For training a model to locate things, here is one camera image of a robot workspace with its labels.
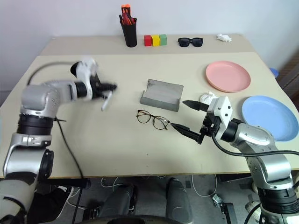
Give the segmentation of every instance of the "gray box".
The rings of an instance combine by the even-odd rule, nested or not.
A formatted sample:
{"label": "gray box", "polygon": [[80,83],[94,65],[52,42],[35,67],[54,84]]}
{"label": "gray box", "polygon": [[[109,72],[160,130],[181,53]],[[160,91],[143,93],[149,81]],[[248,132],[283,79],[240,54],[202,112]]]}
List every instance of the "gray box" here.
{"label": "gray box", "polygon": [[147,89],[143,91],[140,98],[140,103],[178,112],[183,88],[182,85],[149,79]]}

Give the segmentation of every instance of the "wire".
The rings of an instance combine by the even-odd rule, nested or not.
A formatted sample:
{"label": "wire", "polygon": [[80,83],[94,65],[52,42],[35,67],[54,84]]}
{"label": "wire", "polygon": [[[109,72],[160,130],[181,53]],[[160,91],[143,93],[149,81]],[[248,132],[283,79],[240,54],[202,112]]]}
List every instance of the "wire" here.
{"label": "wire", "polygon": [[77,168],[78,168],[78,170],[79,170],[79,173],[80,173],[81,179],[83,179],[83,173],[82,173],[81,167],[79,166],[79,163],[78,163],[78,161],[77,161],[77,159],[76,159],[76,157],[75,157],[74,153],[72,152],[72,150],[71,150],[71,148],[70,148],[69,144],[68,144],[68,143],[67,143],[67,141],[66,141],[66,138],[65,138],[64,132],[63,132],[63,130],[62,130],[62,127],[61,127],[60,121],[59,121],[59,119],[57,119],[57,118],[56,118],[56,121],[57,121],[57,123],[58,123],[58,126],[59,126],[59,129],[60,129],[60,132],[61,132],[62,138],[63,138],[63,140],[64,140],[64,143],[65,143],[65,145],[66,145],[67,149],[69,150],[69,152],[70,152],[70,154],[71,154],[71,156],[72,156],[72,158],[73,158],[74,162],[76,163],[76,166],[77,166]]}
{"label": "wire", "polygon": [[41,67],[37,68],[36,70],[34,70],[32,72],[32,74],[30,75],[28,81],[27,81],[27,85],[30,85],[33,77],[41,70],[43,70],[44,68],[47,68],[47,67],[50,67],[50,66],[53,66],[53,65],[73,65],[74,62],[50,62],[50,63],[47,63],[47,64],[44,64],[42,65]]}
{"label": "wire", "polygon": [[74,214],[73,214],[73,220],[72,220],[71,224],[75,223],[76,214],[77,214],[77,211],[78,211],[78,207],[79,207],[79,202],[80,202],[80,199],[81,199],[82,191],[83,191],[83,188],[80,188],[80,193],[79,193],[79,196],[78,196],[78,199],[77,199],[75,211],[74,211]]}
{"label": "wire", "polygon": [[115,183],[116,183],[117,179],[118,179],[118,177],[116,177],[116,179],[113,181],[112,192],[114,192],[114,186],[115,186]]}
{"label": "wire", "polygon": [[73,194],[72,196],[70,196],[69,199],[70,199],[71,197],[76,196],[76,194],[77,194],[79,191],[80,191],[80,189],[78,189],[77,192],[76,192],[75,194]]}
{"label": "wire", "polygon": [[[145,178],[144,176],[142,176],[142,178],[143,178],[144,180],[148,180],[150,177],[151,177],[151,176],[147,176],[147,177]],[[164,176],[156,176],[156,177],[159,177],[159,178],[165,178],[166,175],[164,175]]]}
{"label": "wire", "polygon": [[299,186],[299,181],[297,181],[297,182],[294,184],[294,189],[296,189],[298,186]]}
{"label": "wire", "polygon": [[250,220],[250,217],[252,216],[252,214],[260,207],[260,203],[257,204],[256,206],[253,207],[253,209],[248,213],[246,219],[245,219],[245,222],[244,224],[248,224],[248,221]]}
{"label": "wire", "polygon": [[[69,201],[66,202],[68,205],[72,206],[72,207],[76,207],[75,204],[72,204],[70,203]],[[78,206],[78,209],[82,209],[82,210],[85,210],[85,209],[88,209],[88,207],[85,207],[85,206],[82,206],[82,205],[79,205]]]}
{"label": "wire", "polygon": [[195,186],[194,186],[193,175],[191,175],[192,186],[193,186],[193,188],[194,188],[195,193],[196,193],[198,196],[200,196],[200,197],[209,197],[209,196],[212,196],[213,194],[215,194],[215,192],[216,192],[216,190],[217,190],[217,176],[216,176],[216,174],[214,174],[214,175],[215,175],[215,189],[214,189],[213,193],[211,193],[211,194],[209,194],[209,195],[201,195],[201,194],[199,194],[199,193],[197,192],[197,190],[195,189]]}
{"label": "wire", "polygon": [[278,150],[273,152],[264,152],[264,153],[234,153],[223,148],[216,140],[215,133],[212,134],[212,139],[215,145],[224,153],[233,156],[243,156],[243,157],[256,157],[256,156],[265,156],[265,155],[277,155],[277,154],[294,154],[299,155],[299,152],[292,150]]}
{"label": "wire", "polygon": [[259,223],[259,224],[263,224],[263,216],[262,216],[262,214],[260,215],[260,220],[259,220],[258,223]]}
{"label": "wire", "polygon": [[[62,130],[60,121],[59,121],[59,119],[58,119],[57,117],[56,117],[55,120],[56,120],[57,123],[58,123],[59,129],[60,129],[60,133],[61,133],[61,135],[62,135],[62,138],[63,138],[63,140],[64,140],[64,143],[65,143],[67,149],[69,150],[69,152],[70,152],[70,154],[71,154],[71,156],[72,156],[72,158],[73,158],[73,160],[74,160],[74,162],[75,162],[75,164],[76,164],[76,166],[77,166],[77,168],[78,168],[78,170],[79,170],[80,177],[81,177],[81,179],[83,179],[84,176],[83,176],[81,167],[80,167],[80,165],[79,165],[79,163],[78,163],[78,161],[77,161],[75,155],[73,154],[73,152],[72,152],[72,150],[71,150],[71,147],[69,146],[69,144],[68,144],[67,141],[66,141],[66,138],[65,138],[64,132],[63,132],[63,130]],[[80,193],[79,193],[79,197],[78,197],[78,199],[77,199],[77,203],[76,203],[75,211],[74,211],[74,214],[73,214],[73,220],[72,220],[71,224],[74,224],[74,223],[75,223],[75,219],[76,219],[76,215],[77,215],[77,211],[78,211],[78,207],[79,207],[79,202],[80,202],[80,199],[81,199],[81,195],[82,195],[82,191],[83,191],[83,189],[80,188],[79,191],[80,191]]]}
{"label": "wire", "polygon": [[114,187],[115,187],[115,186],[123,185],[123,183],[115,184],[115,182],[116,182],[116,180],[118,179],[118,177],[113,181],[113,185],[110,185],[110,186],[104,185],[104,184],[103,184],[103,179],[104,179],[104,178],[102,177],[101,182],[100,182],[100,183],[101,183],[101,186],[104,187],[104,188],[112,188],[112,191],[114,191]]}

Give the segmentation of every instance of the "yellow block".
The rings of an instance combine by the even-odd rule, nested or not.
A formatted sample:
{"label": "yellow block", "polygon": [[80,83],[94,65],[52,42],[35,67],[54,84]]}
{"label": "yellow block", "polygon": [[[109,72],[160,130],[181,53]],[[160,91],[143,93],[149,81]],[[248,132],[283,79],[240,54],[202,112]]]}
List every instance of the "yellow block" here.
{"label": "yellow block", "polygon": [[160,45],[159,35],[151,35],[151,42],[152,42],[153,46],[159,46]]}

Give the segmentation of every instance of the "white crumpled paper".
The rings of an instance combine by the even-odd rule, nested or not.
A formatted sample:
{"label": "white crumpled paper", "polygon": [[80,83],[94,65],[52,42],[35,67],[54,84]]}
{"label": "white crumpled paper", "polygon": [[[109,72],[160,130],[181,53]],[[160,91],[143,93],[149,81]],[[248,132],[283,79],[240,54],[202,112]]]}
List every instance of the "white crumpled paper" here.
{"label": "white crumpled paper", "polygon": [[224,42],[231,42],[232,38],[230,38],[229,35],[218,34],[217,40],[224,41]]}
{"label": "white crumpled paper", "polygon": [[218,98],[218,97],[215,96],[215,94],[213,94],[211,91],[209,91],[208,93],[202,94],[199,98],[199,101],[201,103],[210,105],[212,100],[216,99],[216,98]]}

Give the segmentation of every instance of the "glasses frame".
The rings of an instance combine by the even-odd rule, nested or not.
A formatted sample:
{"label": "glasses frame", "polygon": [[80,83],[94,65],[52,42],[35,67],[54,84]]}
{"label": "glasses frame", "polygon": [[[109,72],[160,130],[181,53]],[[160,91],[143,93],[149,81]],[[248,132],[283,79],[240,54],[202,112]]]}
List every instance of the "glasses frame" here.
{"label": "glasses frame", "polygon": [[[195,46],[195,45],[193,44],[194,39],[201,40],[201,45],[200,45],[200,46]],[[188,40],[188,41],[189,41],[188,45],[187,45],[187,46],[181,46],[181,43],[180,43],[181,40]],[[203,44],[203,42],[204,42],[204,39],[201,38],[201,37],[194,37],[194,38],[192,38],[192,39],[190,39],[190,38],[188,38],[188,37],[178,38],[178,43],[179,43],[180,47],[182,47],[182,48],[188,47],[188,46],[190,45],[190,43],[192,43],[192,45],[193,45],[194,47],[201,47],[202,44]]]}
{"label": "glasses frame", "polygon": [[[138,113],[141,112],[141,111],[144,111],[144,112],[147,113],[147,115],[149,115],[149,119],[148,119],[148,121],[146,121],[146,122],[141,122],[141,121],[139,120],[139,118],[138,118]],[[165,118],[165,117],[151,115],[150,112],[145,111],[145,110],[138,110],[138,111],[137,111],[137,115],[136,115],[136,117],[137,117],[137,120],[138,120],[140,123],[142,123],[142,124],[146,124],[146,123],[148,123],[148,122],[150,121],[150,119],[153,118],[153,126],[154,126],[155,129],[158,129],[158,130],[164,130],[164,129],[165,129],[165,130],[168,130],[168,129],[167,129],[167,125],[170,123],[170,121],[169,121],[167,118]],[[165,125],[165,124],[162,122],[164,128],[160,129],[160,128],[155,127],[155,119],[156,119],[156,118],[163,118],[163,119],[167,120],[167,125]]]}

